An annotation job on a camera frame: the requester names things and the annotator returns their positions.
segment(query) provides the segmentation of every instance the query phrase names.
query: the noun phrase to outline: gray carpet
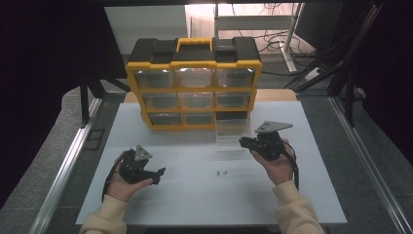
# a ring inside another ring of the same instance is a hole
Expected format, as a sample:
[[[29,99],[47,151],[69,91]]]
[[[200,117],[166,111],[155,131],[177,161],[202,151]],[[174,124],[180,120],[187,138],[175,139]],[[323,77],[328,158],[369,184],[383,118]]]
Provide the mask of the gray carpet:
[[[287,72],[280,58],[266,60],[264,70]],[[263,74],[258,88],[283,88],[291,79],[292,77],[287,76]],[[345,225],[328,226],[325,230],[327,233],[397,233],[383,202],[325,95],[328,82],[328,79],[320,82],[298,96],[303,103],[321,156],[349,221]],[[74,225],[77,213],[81,209],[117,108],[124,96],[125,93],[108,94],[103,100],[93,129],[59,200],[47,233],[78,232],[78,227]],[[55,179],[62,159],[80,127],[79,101],[79,93],[76,90],[64,97],[62,111],[49,138],[5,208],[0,212],[0,233],[27,233],[30,229]],[[402,205],[406,216],[413,220],[412,167],[368,118],[360,102],[355,103],[355,123],[360,137],[374,156],[374,162]],[[168,231],[150,230],[147,233],[168,233]]]

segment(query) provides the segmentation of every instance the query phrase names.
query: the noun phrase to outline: clear plastic drawer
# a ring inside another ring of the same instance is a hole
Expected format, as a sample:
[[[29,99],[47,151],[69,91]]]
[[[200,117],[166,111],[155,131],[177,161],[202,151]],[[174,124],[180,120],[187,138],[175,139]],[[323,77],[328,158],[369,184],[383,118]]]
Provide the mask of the clear plastic drawer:
[[[179,113],[149,113],[149,118],[153,125],[180,125],[181,117]]]
[[[220,68],[216,69],[216,85],[218,87],[250,87],[255,69],[252,68]]]
[[[210,125],[213,121],[212,112],[187,112],[182,115],[187,125]]]
[[[147,108],[177,108],[176,93],[142,94]]]
[[[180,68],[175,74],[178,87],[211,87],[213,70],[210,68]]]
[[[248,107],[249,92],[216,92],[217,107]]]
[[[251,137],[249,119],[215,120],[216,148],[218,151],[244,150],[241,137]]]
[[[173,88],[173,72],[171,70],[136,70],[134,76],[140,89]]]
[[[212,108],[211,92],[178,94],[182,108]]]

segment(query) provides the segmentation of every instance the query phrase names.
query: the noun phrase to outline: beige sleeve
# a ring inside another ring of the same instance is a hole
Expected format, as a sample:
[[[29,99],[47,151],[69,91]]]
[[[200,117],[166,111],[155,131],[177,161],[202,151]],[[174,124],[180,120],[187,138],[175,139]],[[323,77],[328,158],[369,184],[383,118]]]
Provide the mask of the beige sleeve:
[[[124,223],[127,205],[127,203],[105,195],[99,210],[88,215],[80,229],[80,233],[127,233],[127,226]]]
[[[276,214],[282,233],[324,233],[311,202],[298,192],[292,180],[279,184],[273,192],[279,200]]]

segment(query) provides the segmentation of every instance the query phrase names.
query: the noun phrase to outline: person's right hand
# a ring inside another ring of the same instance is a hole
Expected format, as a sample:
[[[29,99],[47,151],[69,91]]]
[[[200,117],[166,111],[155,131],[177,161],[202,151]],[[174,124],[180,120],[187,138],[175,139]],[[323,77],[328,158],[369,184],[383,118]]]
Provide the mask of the person's right hand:
[[[288,143],[287,139],[283,138],[282,141]],[[292,153],[291,148],[286,144],[284,145],[284,147],[286,152],[295,159],[295,155]],[[282,155],[277,160],[269,162],[265,160],[259,153],[253,150],[251,151],[251,154],[255,158],[255,160],[264,167],[268,177],[275,185],[279,185],[281,183],[292,180],[293,169],[285,156]]]

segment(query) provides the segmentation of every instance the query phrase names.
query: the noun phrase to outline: white table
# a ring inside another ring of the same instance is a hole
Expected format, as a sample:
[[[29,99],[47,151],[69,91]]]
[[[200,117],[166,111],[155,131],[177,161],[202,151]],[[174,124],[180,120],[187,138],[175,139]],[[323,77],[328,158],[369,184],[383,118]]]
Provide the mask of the white table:
[[[140,226],[277,225],[274,187],[248,150],[215,150],[214,131],[151,131],[137,103],[121,104],[76,224],[98,209],[103,183],[123,150],[142,145],[153,155],[147,171],[167,170],[158,185],[131,198],[127,224]],[[292,123],[280,131],[297,154],[300,192],[321,224],[347,223],[311,132],[301,102],[256,102],[251,128],[264,121]]]

